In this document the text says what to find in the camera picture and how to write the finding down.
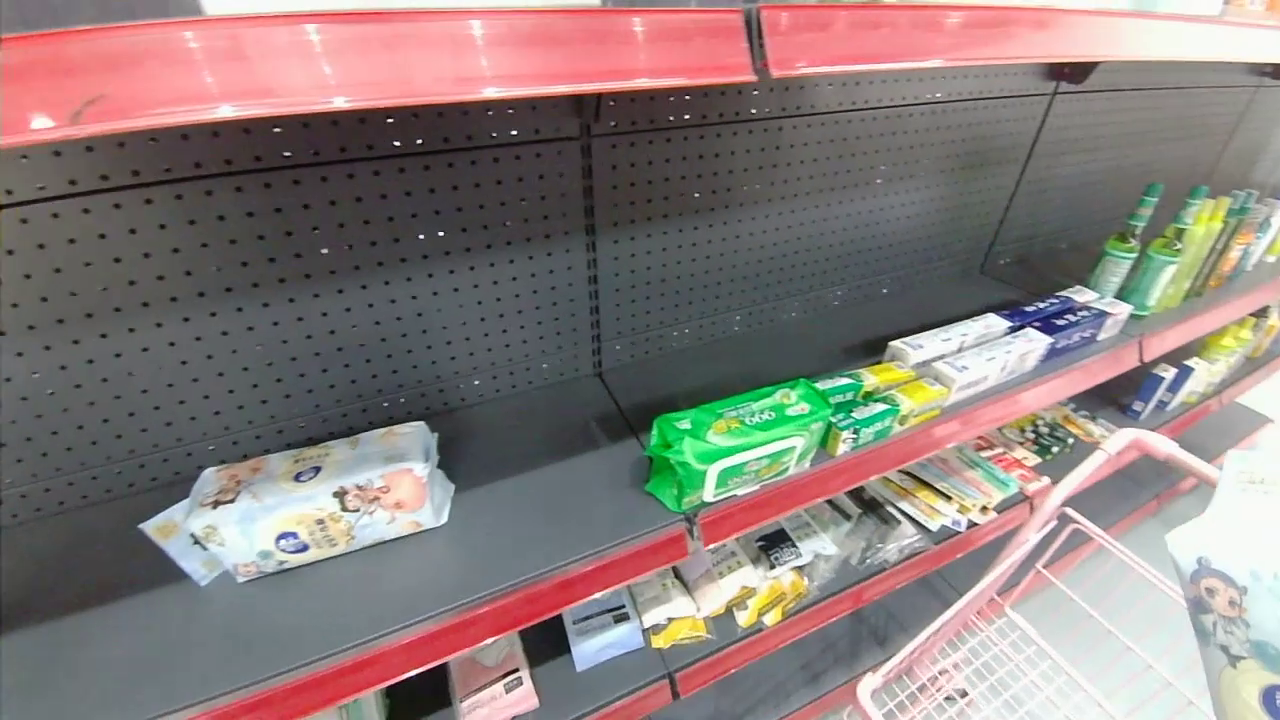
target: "floor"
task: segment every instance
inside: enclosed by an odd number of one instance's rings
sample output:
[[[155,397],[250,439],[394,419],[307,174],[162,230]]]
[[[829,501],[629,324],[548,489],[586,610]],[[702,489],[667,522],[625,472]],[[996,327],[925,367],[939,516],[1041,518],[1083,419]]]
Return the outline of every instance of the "floor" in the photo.
[[[1240,402],[1280,421],[1280,375]],[[1256,447],[1280,447],[1276,425],[1265,433]],[[1165,534],[1198,516],[1210,495],[1207,488],[1184,495],[1116,539],[1176,588]],[[943,678],[948,664],[963,662],[964,679],[924,691],[919,682],[902,683],[896,688],[901,694],[888,693],[892,708],[886,717],[1213,717],[1183,601],[1144,578],[1120,552],[1096,551],[1070,570],[1053,573],[1055,579],[1042,578],[1015,602],[1015,612],[979,614],[934,661]],[[920,707],[928,707],[923,716]]]

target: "cartoon character print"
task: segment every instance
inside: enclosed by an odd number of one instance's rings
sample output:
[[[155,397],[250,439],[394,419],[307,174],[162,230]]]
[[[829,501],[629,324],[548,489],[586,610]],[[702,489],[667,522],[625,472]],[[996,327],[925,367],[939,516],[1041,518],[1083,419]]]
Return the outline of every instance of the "cartoon character print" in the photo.
[[[241,492],[244,491],[244,487],[262,473],[265,465],[265,457],[253,457],[252,460],[218,468],[214,470],[214,488],[200,498],[200,506],[218,510],[224,505],[236,502]]]
[[[1253,657],[1249,621],[1244,619],[1244,596],[1249,589],[1231,575],[1215,569],[1208,557],[1196,561],[1190,583],[1193,594],[1187,606],[1199,620],[1208,642],[1222,651],[1231,667]]]
[[[394,470],[379,480],[376,486],[371,482],[340,486],[333,491],[333,497],[344,512],[358,512],[360,518],[385,511],[388,525],[396,521],[397,514],[417,512],[426,506],[426,478],[413,470]]]

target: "black perforated panel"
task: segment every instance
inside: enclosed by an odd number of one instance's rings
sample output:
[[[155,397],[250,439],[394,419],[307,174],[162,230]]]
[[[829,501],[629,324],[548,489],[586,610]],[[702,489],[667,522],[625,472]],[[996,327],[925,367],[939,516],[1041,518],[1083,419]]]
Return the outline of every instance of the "black perforated panel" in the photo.
[[[5,211],[5,519],[589,374],[582,197],[561,141]]]
[[[573,137],[573,97],[166,128],[5,150],[4,201],[324,161]]]
[[[1213,187],[1280,192],[1280,83],[1252,97],[1213,172]]]
[[[1190,88],[1059,95],[991,261],[1055,246],[1101,243],[1123,227],[1149,182],[1165,183],[1151,223],[1155,232],[1162,231],[1190,187],[1210,179],[1253,92]]]
[[[951,102],[596,140],[605,365],[657,348],[617,342],[632,336],[664,329],[686,345],[703,342],[719,333],[701,336],[708,325],[699,320],[721,314],[736,323],[741,310],[833,288],[856,300],[858,288],[881,292],[867,281],[937,264],[975,270],[1046,102]]]
[[[892,105],[1047,95],[1044,65],[998,65],[787,78],[605,95],[594,132],[634,132]]]

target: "green toothpaste box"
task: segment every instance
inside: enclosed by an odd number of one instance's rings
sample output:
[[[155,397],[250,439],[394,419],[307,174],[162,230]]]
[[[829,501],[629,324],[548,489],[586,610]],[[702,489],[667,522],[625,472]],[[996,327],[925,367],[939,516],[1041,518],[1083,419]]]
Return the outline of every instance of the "green toothpaste box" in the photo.
[[[833,414],[831,427],[827,429],[827,452],[842,455],[887,438],[893,434],[897,413],[896,405],[873,400],[852,410]]]

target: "white box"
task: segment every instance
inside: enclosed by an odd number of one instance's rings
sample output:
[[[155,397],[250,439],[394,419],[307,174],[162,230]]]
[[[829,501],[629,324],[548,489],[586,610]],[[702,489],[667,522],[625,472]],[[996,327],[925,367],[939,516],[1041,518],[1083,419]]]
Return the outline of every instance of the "white box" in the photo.
[[[1010,378],[1030,372],[1044,357],[1053,340],[1039,331],[1024,329],[993,340],[929,366],[928,375],[951,391],[947,405],[972,397]]]
[[[968,320],[895,340],[884,350],[884,361],[897,361],[914,368],[1002,337],[1012,327],[1009,320],[984,313]]]
[[[1133,314],[1133,305],[1115,297],[1100,297],[1085,302],[1085,305],[1097,307],[1111,315],[1107,318],[1107,322],[1102,323],[1102,329],[1098,331],[1098,337],[1096,338],[1097,342],[1116,336],[1124,328],[1124,324],[1129,322],[1129,315]]]

